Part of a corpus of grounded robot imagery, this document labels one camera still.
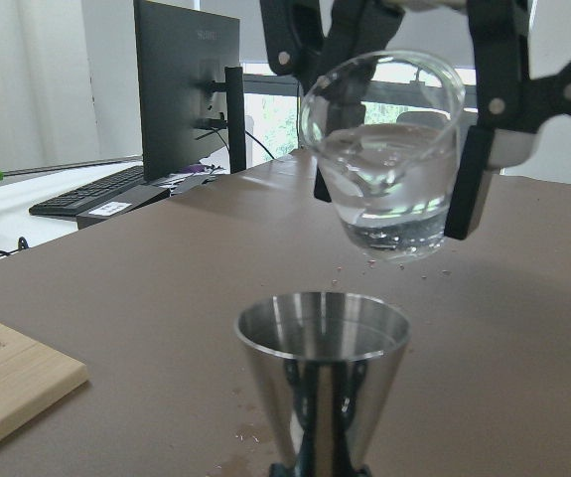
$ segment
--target white label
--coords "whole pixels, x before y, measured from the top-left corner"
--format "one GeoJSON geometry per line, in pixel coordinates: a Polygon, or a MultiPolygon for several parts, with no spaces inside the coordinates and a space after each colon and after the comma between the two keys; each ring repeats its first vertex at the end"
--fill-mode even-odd
{"type": "Polygon", "coordinates": [[[121,212],[130,206],[132,206],[132,204],[126,204],[125,202],[109,202],[108,204],[104,204],[94,211],[90,211],[89,214],[94,216],[108,217],[112,216],[113,214],[117,214],[118,212],[121,212]]]}

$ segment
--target wooden cutting board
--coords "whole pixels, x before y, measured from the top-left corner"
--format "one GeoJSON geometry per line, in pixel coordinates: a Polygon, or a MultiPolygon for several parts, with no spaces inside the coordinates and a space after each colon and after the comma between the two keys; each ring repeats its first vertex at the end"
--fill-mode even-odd
{"type": "Polygon", "coordinates": [[[0,439],[87,379],[83,363],[0,323],[0,439]]]}

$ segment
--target black monitor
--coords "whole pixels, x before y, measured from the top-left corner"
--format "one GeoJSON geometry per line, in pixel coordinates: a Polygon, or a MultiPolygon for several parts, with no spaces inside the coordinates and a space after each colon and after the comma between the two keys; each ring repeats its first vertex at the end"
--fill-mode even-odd
{"type": "Polygon", "coordinates": [[[134,0],[144,177],[198,163],[229,144],[245,168],[239,20],[134,0]]]}

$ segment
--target black keyboard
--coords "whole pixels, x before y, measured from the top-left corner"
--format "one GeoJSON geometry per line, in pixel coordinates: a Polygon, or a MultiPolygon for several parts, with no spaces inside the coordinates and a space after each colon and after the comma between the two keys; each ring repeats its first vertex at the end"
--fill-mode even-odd
{"type": "Polygon", "coordinates": [[[74,217],[144,182],[144,166],[129,167],[36,204],[29,208],[29,213],[32,216],[74,217]]]}

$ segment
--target stainless steel jigger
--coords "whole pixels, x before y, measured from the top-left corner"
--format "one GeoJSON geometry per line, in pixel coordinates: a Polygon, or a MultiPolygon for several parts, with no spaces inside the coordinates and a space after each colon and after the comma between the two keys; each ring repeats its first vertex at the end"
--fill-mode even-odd
{"type": "Polygon", "coordinates": [[[369,476],[364,455],[408,341],[395,308],[355,294],[274,296],[241,313],[282,462],[272,477],[369,476]]]}

